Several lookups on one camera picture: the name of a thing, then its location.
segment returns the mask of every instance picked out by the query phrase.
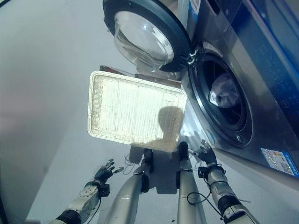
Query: washing machine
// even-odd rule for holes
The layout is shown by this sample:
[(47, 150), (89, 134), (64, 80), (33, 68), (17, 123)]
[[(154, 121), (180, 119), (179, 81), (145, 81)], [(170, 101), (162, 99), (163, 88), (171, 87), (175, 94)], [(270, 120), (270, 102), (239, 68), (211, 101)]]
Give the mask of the washing machine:
[[(157, 0), (104, 0), (103, 8), (129, 61), (184, 74), (184, 90), (213, 147), (299, 178), (296, 1), (202, 0), (192, 34)], [(211, 101), (223, 74), (238, 96), (226, 107)]]

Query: white wicker basket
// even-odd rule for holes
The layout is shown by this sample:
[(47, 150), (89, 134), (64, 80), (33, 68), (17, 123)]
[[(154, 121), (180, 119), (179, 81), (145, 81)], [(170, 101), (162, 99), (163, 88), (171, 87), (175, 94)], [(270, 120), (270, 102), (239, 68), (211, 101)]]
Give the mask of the white wicker basket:
[(186, 101), (181, 89), (95, 71), (90, 77), (88, 133), (171, 152), (178, 141)]

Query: label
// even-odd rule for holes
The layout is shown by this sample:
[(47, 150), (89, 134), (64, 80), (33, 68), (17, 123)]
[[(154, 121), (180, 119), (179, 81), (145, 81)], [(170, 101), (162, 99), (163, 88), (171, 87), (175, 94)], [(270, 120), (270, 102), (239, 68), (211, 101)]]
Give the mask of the label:
[(299, 178), (299, 172), (288, 152), (274, 151), (266, 148), (261, 148), (261, 151), (271, 168)]

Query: metal leg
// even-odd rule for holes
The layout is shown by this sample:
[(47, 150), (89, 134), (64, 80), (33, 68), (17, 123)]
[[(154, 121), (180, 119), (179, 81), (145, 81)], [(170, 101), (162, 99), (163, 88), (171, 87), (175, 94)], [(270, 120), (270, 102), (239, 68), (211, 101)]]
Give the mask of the metal leg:
[(133, 224), (136, 219), (139, 195), (146, 192), (148, 177), (145, 173), (150, 170), (150, 165), (145, 164), (137, 168), (118, 192), (104, 224)]
[[(202, 203), (189, 204), (187, 196), (191, 192), (198, 192), (192, 171), (181, 170), (179, 174), (179, 197), (177, 224), (206, 224), (206, 216)], [(192, 203), (201, 201), (198, 194), (189, 196)]]
[[(187, 201), (187, 196), (191, 192), (198, 192), (187, 150), (187, 143), (181, 142), (179, 145), (181, 170), (177, 172), (176, 179), (176, 185), (179, 188), (177, 224), (206, 224), (202, 203), (190, 204)], [(189, 201), (196, 203), (200, 202), (201, 198), (198, 194), (191, 194)]]

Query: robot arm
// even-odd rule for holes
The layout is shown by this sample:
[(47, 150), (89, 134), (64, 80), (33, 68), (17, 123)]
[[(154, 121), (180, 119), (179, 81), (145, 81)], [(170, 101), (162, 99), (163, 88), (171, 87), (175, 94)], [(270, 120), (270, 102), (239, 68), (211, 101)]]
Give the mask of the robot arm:
[(120, 167), (113, 171), (115, 168), (112, 167), (113, 164), (113, 159), (110, 159), (106, 165), (102, 166), (94, 176), (93, 181), (88, 182), (83, 190), (80, 191), (78, 197), (50, 224), (85, 223), (101, 197), (107, 197), (110, 194), (109, 184), (106, 184), (108, 178), (123, 170), (123, 167)]
[(211, 146), (202, 140), (202, 152), (191, 153), (206, 162), (207, 167), (199, 167), (199, 178), (204, 178), (211, 190), (215, 205), (218, 207), (222, 219), (226, 224), (258, 224), (248, 209), (241, 204), (228, 184), (225, 171), (221, 164), (217, 164), (216, 156)]

